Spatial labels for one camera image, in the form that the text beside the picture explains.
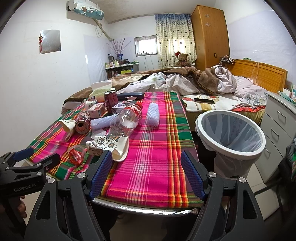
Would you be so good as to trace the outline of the person's left hand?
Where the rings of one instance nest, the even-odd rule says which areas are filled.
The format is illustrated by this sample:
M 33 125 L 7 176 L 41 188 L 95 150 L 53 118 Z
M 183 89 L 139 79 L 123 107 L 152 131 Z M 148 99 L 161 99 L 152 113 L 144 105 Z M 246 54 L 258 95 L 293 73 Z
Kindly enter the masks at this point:
M 27 217 L 26 205 L 23 202 L 24 199 L 25 196 L 20 196 L 18 198 L 13 198 L 11 201 L 9 201 L 9 205 L 12 208 L 12 210 L 16 211 L 17 216 L 21 217 L 22 219 L 25 219 Z

